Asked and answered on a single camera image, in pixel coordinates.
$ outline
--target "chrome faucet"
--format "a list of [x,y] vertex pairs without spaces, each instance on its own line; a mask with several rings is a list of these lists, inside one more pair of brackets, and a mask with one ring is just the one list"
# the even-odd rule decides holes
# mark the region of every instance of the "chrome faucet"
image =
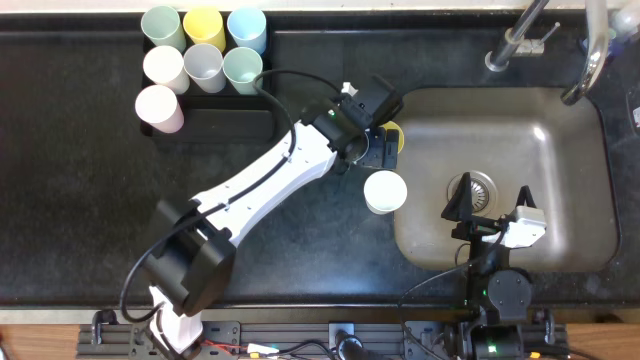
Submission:
[[[525,41],[525,33],[534,20],[542,13],[549,0],[534,0],[524,11],[513,28],[507,29],[495,52],[490,51],[485,57],[485,64],[491,71],[504,71],[509,65],[509,59],[514,56],[518,48]],[[585,0],[587,13],[587,27],[589,28],[589,48],[587,60],[580,79],[562,94],[562,102],[566,105],[575,104],[595,84],[604,66],[609,49],[609,21],[607,19],[607,4],[605,0]]]

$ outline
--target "sink drain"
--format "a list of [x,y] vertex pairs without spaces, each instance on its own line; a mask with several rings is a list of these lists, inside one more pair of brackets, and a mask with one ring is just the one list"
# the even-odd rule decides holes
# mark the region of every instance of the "sink drain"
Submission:
[[[469,171],[471,174],[471,205],[476,215],[488,214],[495,206],[498,199],[498,190],[493,181],[484,173]],[[451,200],[458,188],[462,174],[456,175],[449,182],[447,199]]]

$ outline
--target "sink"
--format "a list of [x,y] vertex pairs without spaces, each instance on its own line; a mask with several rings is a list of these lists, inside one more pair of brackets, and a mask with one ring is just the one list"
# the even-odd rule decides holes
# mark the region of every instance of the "sink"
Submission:
[[[463,243],[440,213],[459,177],[471,172],[476,215],[497,219],[529,185],[547,232],[510,263],[529,271],[595,271],[615,255],[619,236],[600,116],[587,99],[560,101],[562,89],[422,89],[404,97],[394,120],[405,134],[397,173],[406,203],[395,236],[415,265],[454,265]],[[462,248],[459,262],[468,258]]]

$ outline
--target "white wall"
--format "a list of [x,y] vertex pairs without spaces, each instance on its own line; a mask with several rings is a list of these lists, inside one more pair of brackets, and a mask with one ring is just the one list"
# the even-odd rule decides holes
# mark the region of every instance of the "white wall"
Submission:
[[[606,0],[620,8],[630,0]],[[0,0],[0,13],[135,12],[155,5],[185,10],[214,5],[220,10],[257,6],[265,10],[403,10],[403,9],[524,9],[531,0]],[[584,0],[551,0],[547,9],[580,9]]]

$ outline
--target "black dish rack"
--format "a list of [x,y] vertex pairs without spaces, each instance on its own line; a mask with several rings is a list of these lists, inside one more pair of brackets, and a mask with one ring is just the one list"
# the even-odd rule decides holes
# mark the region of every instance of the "black dish rack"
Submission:
[[[222,55],[237,47],[226,27],[227,16],[223,16],[227,46]],[[185,33],[187,49],[193,41]],[[262,54],[263,71],[270,70],[271,33],[267,28],[267,49]],[[146,36],[142,44],[144,54],[155,45]],[[275,131],[273,107],[259,95],[240,95],[227,79],[220,92],[209,94],[189,79],[189,89],[182,95],[176,95],[184,114],[184,125],[172,134],[163,133],[148,123],[140,120],[142,135],[155,141],[185,143],[267,143]],[[154,85],[144,72],[142,73],[142,89]],[[263,79],[262,88],[273,93],[273,81],[270,77]]]

